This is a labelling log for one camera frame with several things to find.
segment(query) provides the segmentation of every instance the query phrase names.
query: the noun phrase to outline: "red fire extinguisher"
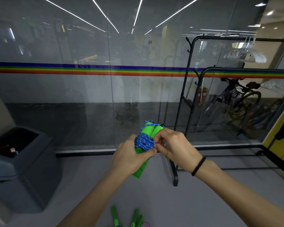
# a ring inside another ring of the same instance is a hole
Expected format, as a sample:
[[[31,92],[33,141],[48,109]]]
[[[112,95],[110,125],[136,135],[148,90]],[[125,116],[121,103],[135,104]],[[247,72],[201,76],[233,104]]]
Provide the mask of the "red fire extinguisher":
[[[198,93],[198,97],[197,97],[198,105],[201,105],[201,104],[205,103],[207,93],[208,93],[208,89],[206,87],[203,87],[203,88],[199,89],[199,93]]]

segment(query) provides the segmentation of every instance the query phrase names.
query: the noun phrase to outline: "floor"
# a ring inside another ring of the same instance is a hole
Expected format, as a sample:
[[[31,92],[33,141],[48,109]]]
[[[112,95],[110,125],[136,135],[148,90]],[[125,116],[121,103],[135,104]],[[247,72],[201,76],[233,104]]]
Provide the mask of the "floor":
[[[129,135],[138,133],[144,120],[164,123],[173,129],[178,103],[10,103],[6,104],[18,126],[29,126],[54,138],[54,146],[114,147]],[[218,116],[214,121],[201,118],[197,106],[191,120],[189,141],[246,140]],[[177,131],[185,132],[190,108],[183,104]],[[196,132],[197,124],[202,132]]]
[[[202,154],[243,154],[255,150],[215,150]],[[59,158],[63,178],[47,208],[38,214],[14,214],[6,227],[54,227],[96,185],[109,169],[111,156]],[[257,157],[214,158],[221,167],[263,166]],[[245,186],[284,209],[284,180],[273,170],[227,171]],[[179,172],[173,187],[168,161],[158,153],[142,177],[129,177],[113,195],[97,227],[113,226],[110,206],[116,205],[122,226],[130,226],[140,209],[151,226],[245,226],[241,219],[209,187],[186,172]]]

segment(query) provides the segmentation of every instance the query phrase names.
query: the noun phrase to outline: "bicycle seat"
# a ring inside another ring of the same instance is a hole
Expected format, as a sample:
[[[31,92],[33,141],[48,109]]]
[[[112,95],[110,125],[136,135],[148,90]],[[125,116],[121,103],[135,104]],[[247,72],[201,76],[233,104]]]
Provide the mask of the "bicycle seat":
[[[256,82],[249,82],[248,84],[246,84],[246,87],[248,87],[249,89],[258,89],[259,87],[261,87],[261,84],[258,84]]]

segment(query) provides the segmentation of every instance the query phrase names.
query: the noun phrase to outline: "rainbow stripe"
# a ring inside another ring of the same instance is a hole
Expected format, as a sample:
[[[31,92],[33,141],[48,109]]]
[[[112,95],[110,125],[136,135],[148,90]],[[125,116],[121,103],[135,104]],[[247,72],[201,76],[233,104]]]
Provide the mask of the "rainbow stripe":
[[[77,64],[34,64],[0,62],[0,73],[21,74],[63,74],[63,75],[114,75],[114,76],[174,76],[184,77],[186,68],[178,67],[143,67]],[[189,77],[196,77],[190,69]],[[284,73],[269,72],[233,72],[229,70],[209,71],[205,77],[229,78],[267,78],[284,79]]]

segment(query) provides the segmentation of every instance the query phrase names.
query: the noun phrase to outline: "blue rope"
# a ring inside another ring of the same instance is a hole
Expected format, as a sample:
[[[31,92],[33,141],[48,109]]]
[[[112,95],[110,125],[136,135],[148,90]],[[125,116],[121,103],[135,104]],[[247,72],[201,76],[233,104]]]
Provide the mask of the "blue rope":
[[[147,134],[141,133],[141,131],[143,130],[143,128],[147,126],[161,126],[161,124],[153,123],[152,120],[151,121],[147,120],[144,122],[152,122],[152,124],[147,124],[141,128],[139,136],[136,137],[135,139],[135,147],[140,147],[143,150],[148,151],[154,148],[154,145],[156,144],[156,142],[154,142],[152,137],[148,136]]]

